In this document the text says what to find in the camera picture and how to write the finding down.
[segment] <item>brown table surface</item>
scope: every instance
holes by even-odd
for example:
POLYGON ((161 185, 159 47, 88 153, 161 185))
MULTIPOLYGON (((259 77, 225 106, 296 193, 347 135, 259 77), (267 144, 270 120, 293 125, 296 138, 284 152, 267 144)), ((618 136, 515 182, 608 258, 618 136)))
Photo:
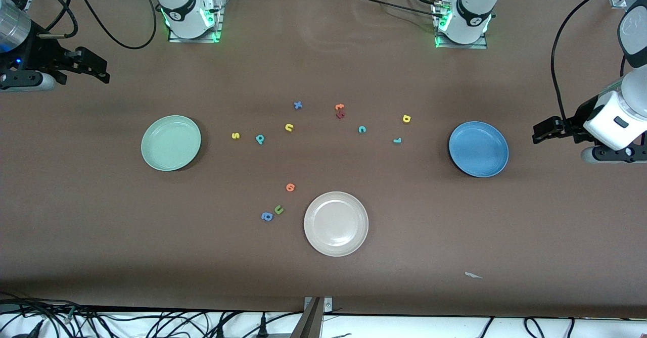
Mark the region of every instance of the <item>brown table surface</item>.
MULTIPOLYGON (((149 36, 146 0, 90 1, 121 41, 149 36)), ((331 295, 348 313, 645 316, 645 168, 585 164, 570 139, 531 141, 558 113, 550 47, 578 2, 500 0, 488 50, 465 51, 434 48, 423 15, 365 0, 233 0, 219 44, 168 43, 159 23, 150 46, 128 51, 74 0, 80 30, 61 44, 104 57, 111 82, 70 75, 55 91, 0 96, 0 283, 120 306, 298 310, 331 295), (203 146, 185 170, 159 172, 141 137, 172 114, 199 124, 203 146), (451 131, 473 120, 509 143, 496 177, 448 158, 451 131), (344 258, 303 233, 305 209, 331 190, 369 214, 344 258), (261 221, 277 204, 285 212, 261 221)), ((59 8, 34 0, 30 13, 47 25, 59 8)), ((617 78, 621 16, 594 0, 564 32, 569 115, 617 78)))

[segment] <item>power cable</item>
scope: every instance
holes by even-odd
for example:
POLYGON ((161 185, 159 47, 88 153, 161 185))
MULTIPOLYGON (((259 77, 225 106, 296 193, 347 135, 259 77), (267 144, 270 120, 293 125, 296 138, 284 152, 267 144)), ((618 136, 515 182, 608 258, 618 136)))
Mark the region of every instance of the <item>power cable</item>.
MULTIPOLYGON (((275 317, 275 318, 269 319, 265 324, 270 324, 271 322, 273 322, 273 321, 275 321, 275 320, 279 320, 279 319, 281 319, 281 318, 285 318, 285 317, 287 317, 287 316, 289 316, 289 315, 301 314, 301 313, 303 313, 303 311, 294 311, 294 313, 285 313, 285 314, 283 314, 283 315, 279 315, 278 317, 275 317)), ((261 326, 257 326, 256 328, 254 328, 254 329, 252 329, 251 331, 247 332, 247 334, 245 334, 245 335, 244 335, 244 336, 242 336, 241 338, 247 338, 248 336, 250 336, 250 335, 254 334, 254 332, 255 332, 255 331, 257 331, 259 328, 261 328, 261 326)))
POLYGON ((539 338, 539 337, 538 337, 538 336, 536 336, 536 335, 534 335, 534 334, 532 334, 532 332, 530 331, 530 328, 528 328, 528 322, 533 322, 533 323, 534 323, 534 326, 536 326, 536 327, 537 327, 537 330, 539 331, 539 334, 540 334, 541 338, 546 338, 546 337, 543 335, 543 330, 541 330, 541 327, 539 326, 539 323, 537 322, 537 320, 534 320, 534 318, 531 318, 531 317, 527 317, 527 318, 524 318, 524 328, 526 329, 526 331, 528 332, 528 334, 529 334, 532 338, 539 338))
POLYGON ((79 24, 78 22, 76 22, 76 17, 74 17, 74 13, 72 13, 72 10, 70 9, 69 5, 67 5, 67 3, 63 0, 56 0, 56 1, 58 1, 58 3, 63 6, 63 9, 67 12, 67 14, 69 14, 70 20, 72 20, 72 26, 73 26, 72 32, 70 32, 69 34, 62 35, 62 38, 69 39, 77 34, 77 32, 79 31, 79 24))
POLYGON ((483 333, 479 336, 479 338, 485 338, 485 334, 487 334, 487 329, 490 328, 490 324, 494 321, 494 316, 490 317, 490 320, 487 321, 487 324, 485 324, 485 328, 483 328, 483 333))
POLYGON ((90 2, 88 0, 83 0, 83 1, 85 2, 85 5, 87 6, 87 8, 90 10, 90 13, 92 13, 92 16, 94 16, 95 20, 97 21, 97 23, 99 24, 101 29, 106 33, 106 35, 108 35, 109 38, 112 39, 112 41, 114 41, 118 45, 120 45, 120 46, 122 46, 124 48, 127 48, 128 50, 139 50, 139 49, 143 49, 146 46, 148 46, 148 44, 151 43, 151 41, 153 41, 153 38, 155 38, 155 33, 157 32, 157 16, 155 16, 155 5, 153 4, 153 0, 148 0, 148 4, 151 7, 151 13, 153 14, 153 31, 151 33, 150 38, 148 40, 146 40, 146 42, 144 42, 142 45, 139 45, 139 46, 125 45, 124 43, 122 43, 121 41, 116 39, 110 33, 110 31, 106 28, 104 23, 101 21, 101 19, 99 18, 99 16, 95 12, 95 9, 92 8, 92 5, 90 4, 90 2))
MULTIPOLYGON (((72 0, 65 0, 65 4, 69 7, 70 4, 72 3, 72 0)), ((45 30, 49 31, 53 29, 54 26, 63 18, 63 15, 65 15, 65 8, 63 7, 60 12, 58 12, 58 15, 56 15, 56 18, 46 27, 44 28, 45 30)))
POLYGON ((584 0, 580 2, 580 4, 575 6, 575 8, 568 14, 568 16, 566 16, 566 18, 560 25, 559 30, 557 30, 557 35, 555 35, 555 41, 552 43, 552 51, 550 51, 550 75, 552 76, 552 84, 555 87, 555 93, 557 95, 557 104, 560 108, 560 115, 563 120, 566 120, 566 113, 564 112, 564 104, 562 103, 562 93, 560 92, 560 87, 557 84, 557 75, 555 74, 555 51, 557 50, 557 43, 560 39, 560 35, 562 34, 562 31, 564 30, 564 27, 566 26, 566 23, 568 23, 571 17, 573 17, 573 15, 589 1, 591 0, 584 0))
POLYGON ((367 1, 376 2, 377 4, 382 4, 382 5, 395 7, 397 9, 403 9, 403 10, 407 10, 407 11, 412 11, 414 13, 427 14, 427 15, 432 16, 432 17, 442 17, 441 14, 429 13, 427 11, 421 11, 421 10, 417 10, 417 9, 412 9, 410 7, 400 6, 400 5, 396 5, 396 4, 390 4, 389 2, 384 2, 384 1, 380 1, 380 0, 367 0, 367 1))

